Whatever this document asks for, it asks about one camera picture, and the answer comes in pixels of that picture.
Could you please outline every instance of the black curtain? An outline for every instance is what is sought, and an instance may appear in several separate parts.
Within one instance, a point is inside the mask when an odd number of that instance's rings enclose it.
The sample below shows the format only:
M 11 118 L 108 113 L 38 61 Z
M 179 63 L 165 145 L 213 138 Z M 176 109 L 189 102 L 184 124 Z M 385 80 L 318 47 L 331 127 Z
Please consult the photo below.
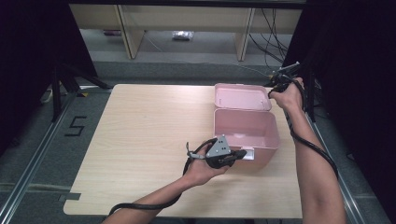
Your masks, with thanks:
M 57 63 L 96 71 L 66 3 L 3 1 L 0 27 L 1 155 L 40 105 Z
M 315 39 L 308 39 L 312 44 L 303 41 L 312 21 L 299 22 L 293 40 L 300 42 L 292 41 L 285 63 L 300 61 L 299 75 L 309 81 L 312 73 L 319 80 L 332 121 L 396 223 L 396 6 L 338 1 L 324 19 Z

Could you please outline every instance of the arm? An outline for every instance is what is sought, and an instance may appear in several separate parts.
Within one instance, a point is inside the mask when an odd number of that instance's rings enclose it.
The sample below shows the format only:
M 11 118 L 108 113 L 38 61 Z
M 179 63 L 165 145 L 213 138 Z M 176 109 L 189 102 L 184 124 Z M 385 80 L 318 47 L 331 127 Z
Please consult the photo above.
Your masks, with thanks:
M 294 84 L 282 93 L 272 92 L 271 97 L 289 114 L 295 133 L 323 148 L 301 109 L 301 94 Z M 303 223 L 346 223 L 344 202 L 332 167 L 311 148 L 294 143 Z
M 205 155 L 207 145 L 203 147 L 198 154 Z M 220 169 L 213 169 L 207 165 L 206 161 L 194 160 L 189 170 L 178 180 L 171 184 L 157 189 L 149 195 L 135 201 L 135 203 L 141 204 L 159 204 L 167 203 L 172 199 L 176 198 L 177 195 L 181 194 L 187 189 L 191 189 L 196 186 L 200 186 L 208 182 L 212 177 L 216 175 L 224 174 L 229 166 L 221 167 Z M 116 211 L 113 215 L 108 217 L 103 224 L 117 223 L 117 224 L 134 224 L 134 223 L 149 223 L 154 217 L 156 217 L 161 210 L 136 210 L 122 208 Z

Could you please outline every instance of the black cable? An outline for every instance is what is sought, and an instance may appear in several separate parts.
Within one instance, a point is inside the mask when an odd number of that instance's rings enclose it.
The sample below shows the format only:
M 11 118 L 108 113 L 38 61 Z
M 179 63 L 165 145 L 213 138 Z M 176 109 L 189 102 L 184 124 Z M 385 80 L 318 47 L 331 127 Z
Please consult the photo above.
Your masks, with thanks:
M 217 138 L 212 138 L 212 139 L 209 139 L 209 140 L 203 142 L 197 149 L 195 149 L 195 151 L 193 153 L 196 154 L 199 150 L 202 149 L 202 147 L 204 147 L 205 145 L 207 145 L 209 143 L 213 144 L 216 142 L 216 140 L 217 140 Z M 192 159 L 188 158 L 184 165 L 183 175 L 186 174 L 191 162 L 192 162 Z M 139 210 L 164 209 L 164 208 L 169 207 L 169 206 L 173 205 L 174 203 L 176 203 L 178 201 L 178 199 L 180 198 L 180 196 L 181 196 L 181 194 L 177 195 L 176 198 L 174 198 L 173 200 L 171 200 L 167 203 L 160 203 L 160 204 L 119 203 L 119 204 L 116 204 L 113 208 L 111 208 L 108 215 L 111 216 L 114 212 L 116 212 L 117 210 L 119 210 L 121 208 L 130 208 L 130 209 L 139 209 Z
M 332 167 L 332 169 L 334 170 L 335 176 L 338 179 L 338 169 L 337 166 L 335 165 L 334 161 L 332 160 L 332 158 L 325 152 L 323 151 L 320 147 L 316 146 L 315 144 L 308 142 L 307 140 L 303 139 L 302 137 L 300 137 L 299 135 L 297 135 L 297 133 L 294 132 L 293 128 L 290 128 L 290 135 L 296 139 L 297 141 L 299 141 L 300 143 L 306 145 L 307 147 L 310 147 L 312 149 L 314 149 L 314 151 L 316 151 L 321 157 L 323 157 L 323 159 L 325 159 L 330 166 Z
M 271 57 L 273 57 L 275 60 L 279 61 L 280 63 L 283 63 L 283 61 L 281 59 L 279 59 L 278 57 L 276 57 L 275 54 L 269 52 L 267 49 L 264 49 L 262 46 L 260 46 L 251 34 L 249 34 L 249 36 L 250 36 L 251 40 L 253 41 L 253 43 L 257 46 L 257 48 L 264 51 L 266 54 L 270 55 Z
M 276 33 L 276 10 L 273 9 L 273 25 L 272 25 L 272 26 L 271 26 L 270 22 L 268 21 L 268 19 L 267 19 L 266 15 L 265 15 L 263 9 L 262 9 L 262 15 L 264 16 L 265 21 L 267 22 L 267 25 L 268 25 L 268 27 L 269 27 L 269 29 L 270 29 L 270 31 L 271 31 L 271 33 L 270 33 L 270 38 L 268 39 L 268 42 L 271 40 L 271 36 L 273 35 L 273 36 L 274 36 L 274 39 L 276 40 L 276 43 L 277 43 L 277 47 L 276 47 L 276 48 L 278 48 L 279 53 L 280 53 L 280 55 L 281 55 L 282 58 L 283 58 L 283 55 L 286 56 L 286 54 L 282 51 L 282 50 L 283 50 L 282 47 L 285 48 L 286 50 L 287 50 L 288 48 L 287 48 L 285 45 L 283 45 L 283 44 L 279 41 L 279 39 L 277 38 L 277 33 Z
M 267 38 L 265 38 L 265 36 L 262 34 L 262 33 L 260 33 L 260 35 L 262 36 L 262 38 L 265 40 L 265 42 L 269 42 L 268 40 L 267 40 Z M 269 42 L 269 44 L 272 46 L 272 47 L 274 47 L 274 48 L 279 48 L 279 46 L 277 46 L 277 45 L 275 45 L 275 44 L 273 44 L 273 43 L 271 43 L 271 42 Z
M 305 93 L 304 93 L 304 88 L 303 86 L 300 84 L 300 82 L 298 82 L 296 79 L 293 79 L 291 77 L 288 77 L 286 75 L 281 75 L 277 78 L 278 84 L 282 84 L 282 88 L 287 88 L 285 84 L 287 84 L 287 81 L 289 83 L 293 83 L 294 85 L 296 85 L 296 87 L 298 88 L 301 97 L 302 97 L 302 110 L 305 111 L 306 109 L 306 98 L 305 98 Z M 276 86 L 268 93 L 268 95 L 271 94 L 272 91 L 276 91 Z M 337 166 L 335 165 L 334 161 L 332 160 L 332 158 L 324 151 L 322 150 L 320 147 L 316 146 L 315 144 L 303 139 L 302 137 L 300 137 L 297 133 L 294 132 L 293 128 L 292 128 L 292 124 L 290 124 L 290 135 L 291 137 L 293 137 L 294 139 L 296 139 L 297 141 L 299 141 L 300 143 L 304 144 L 307 147 L 312 148 L 314 151 L 316 151 L 323 159 L 325 159 L 330 166 L 332 167 L 332 169 L 334 170 L 335 175 L 337 176 L 338 179 L 338 170 L 337 170 Z

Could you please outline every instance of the wooden table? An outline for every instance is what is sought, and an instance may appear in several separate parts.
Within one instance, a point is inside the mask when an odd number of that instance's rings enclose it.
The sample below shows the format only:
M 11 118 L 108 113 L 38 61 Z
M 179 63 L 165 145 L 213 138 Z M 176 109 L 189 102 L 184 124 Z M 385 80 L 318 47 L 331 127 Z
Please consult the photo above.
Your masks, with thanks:
M 190 149 L 213 137 L 213 86 L 117 85 L 67 200 L 68 215 L 107 215 L 182 175 Z M 272 100 L 281 147 L 262 169 L 233 166 L 183 193 L 161 217 L 300 218 L 294 144 Z

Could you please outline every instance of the metal rail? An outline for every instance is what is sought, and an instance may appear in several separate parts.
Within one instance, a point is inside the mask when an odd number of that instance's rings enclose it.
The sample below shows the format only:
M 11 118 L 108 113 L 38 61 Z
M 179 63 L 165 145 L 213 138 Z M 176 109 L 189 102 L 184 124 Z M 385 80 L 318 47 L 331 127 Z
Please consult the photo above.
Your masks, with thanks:
M 325 143 L 322 135 L 320 134 L 317 124 L 312 122 L 311 119 L 308 119 L 308 120 L 309 120 L 309 123 L 311 124 L 311 127 L 313 127 L 315 132 L 317 133 L 320 143 L 323 145 L 324 149 L 326 149 L 327 153 L 332 158 L 332 153 L 327 148 L 326 143 Z M 359 209 L 355 199 L 353 198 L 352 193 L 350 192 L 349 187 L 347 186 L 347 183 L 342 176 L 342 173 L 340 171 L 338 171 L 338 173 L 339 173 L 338 174 L 338 182 L 340 185 L 341 193 L 343 194 L 343 197 L 344 197 L 346 215 L 348 216 L 350 223 L 351 224 L 365 224 L 366 221 L 364 220 L 363 216 L 361 215 L 361 210 Z
M 67 112 L 67 109 L 76 98 L 76 93 L 69 93 L 64 101 L 64 110 L 60 114 L 60 116 L 51 123 L 46 134 L 44 135 L 43 140 L 38 146 L 35 154 L 32 159 L 30 159 L 29 164 L 26 166 L 23 174 L 21 175 L 18 182 L 15 184 L 14 189 L 8 195 L 6 202 L 3 204 L 0 210 L 0 221 L 1 224 L 8 224 L 15 214 L 21 200 L 23 198 L 24 193 L 29 188 L 29 184 L 32 181 L 35 173 L 37 172 L 41 162 L 44 160 L 46 153 L 50 147 L 50 143 L 52 142 L 55 134 L 57 133 L 60 124 L 64 119 L 64 115 Z
M 67 4 L 168 6 L 168 7 L 256 7 L 303 9 L 330 7 L 333 0 L 62 0 Z

